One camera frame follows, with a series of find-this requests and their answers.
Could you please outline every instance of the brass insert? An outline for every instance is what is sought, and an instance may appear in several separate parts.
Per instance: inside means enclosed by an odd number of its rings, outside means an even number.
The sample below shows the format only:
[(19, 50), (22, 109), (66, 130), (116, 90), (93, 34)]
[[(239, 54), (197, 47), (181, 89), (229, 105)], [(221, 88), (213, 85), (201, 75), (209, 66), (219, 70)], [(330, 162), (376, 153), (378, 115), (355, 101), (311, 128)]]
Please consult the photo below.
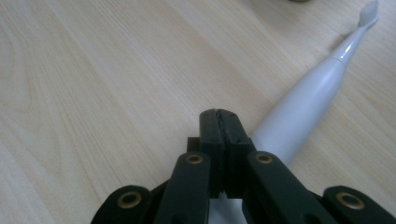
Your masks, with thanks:
[(360, 210), (364, 208), (364, 202), (353, 194), (339, 192), (335, 195), (335, 197), (341, 204), (348, 208), (355, 210)]
[(204, 158), (200, 155), (190, 155), (187, 157), (187, 162), (191, 164), (198, 164), (201, 163), (204, 160)]
[(256, 156), (256, 161), (259, 161), (259, 162), (264, 163), (264, 164), (271, 163), (272, 160), (273, 160), (272, 157), (268, 156), (268, 155), (258, 154)]
[(137, 191), (129, 191), (122, 194), (117, 200), (117, 204), (120, 208), (132, 208), (140, 204), (142, 201), (142, 195)]

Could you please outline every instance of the white electric toothbrush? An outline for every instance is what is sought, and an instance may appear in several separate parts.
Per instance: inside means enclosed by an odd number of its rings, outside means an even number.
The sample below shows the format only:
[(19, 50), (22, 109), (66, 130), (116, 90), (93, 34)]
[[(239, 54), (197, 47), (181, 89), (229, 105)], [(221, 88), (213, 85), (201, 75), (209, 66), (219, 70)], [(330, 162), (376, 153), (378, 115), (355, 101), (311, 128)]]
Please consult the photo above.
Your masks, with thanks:
[(358, 29), (309, 71), (254, 131), (251, 139), (257, 150), (290, 163), (332, 101), (364, 34), (378, 21), (377, 8), (377, 1), (362, 8)]

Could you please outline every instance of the light wood surface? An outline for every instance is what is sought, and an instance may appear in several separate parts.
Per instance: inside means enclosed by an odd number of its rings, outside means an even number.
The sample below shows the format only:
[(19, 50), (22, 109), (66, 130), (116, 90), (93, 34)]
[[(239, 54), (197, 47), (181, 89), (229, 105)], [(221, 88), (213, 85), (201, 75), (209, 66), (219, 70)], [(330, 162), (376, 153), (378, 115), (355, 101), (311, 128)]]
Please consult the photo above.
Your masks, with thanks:
[[(0, 1), (0, 223), (89, 223), (125, 185), (172, 174), (198, 116), (251, 133), (354, 30), (367, 1)], [(290, 169), (396, 215), (396, 1), (380, 0)]]

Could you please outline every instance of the toothbrush head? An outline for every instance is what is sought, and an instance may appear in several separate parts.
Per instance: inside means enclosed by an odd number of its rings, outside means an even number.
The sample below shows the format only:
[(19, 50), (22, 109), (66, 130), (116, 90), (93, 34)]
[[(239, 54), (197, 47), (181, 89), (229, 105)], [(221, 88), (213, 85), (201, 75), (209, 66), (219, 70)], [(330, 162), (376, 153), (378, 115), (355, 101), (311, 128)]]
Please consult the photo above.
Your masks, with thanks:
[(378, 19), (378, 1), (375, 0), (361, 9), (359, 27), (366, 27), (369, 29), (378, 21)]

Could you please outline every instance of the wood grain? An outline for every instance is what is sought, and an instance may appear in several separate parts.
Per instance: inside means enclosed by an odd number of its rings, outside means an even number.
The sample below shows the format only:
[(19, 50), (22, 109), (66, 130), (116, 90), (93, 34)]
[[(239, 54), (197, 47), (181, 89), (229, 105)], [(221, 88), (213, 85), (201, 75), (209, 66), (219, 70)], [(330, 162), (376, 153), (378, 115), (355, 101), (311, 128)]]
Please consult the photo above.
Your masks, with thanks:
[[(172, 173), (198, 116), (251, 133), (367, 1), (0, 1), (0, 223), (89, 223)], [(290, 169), (396, 215), (396, 2), (379, 2), (341, 90)]]

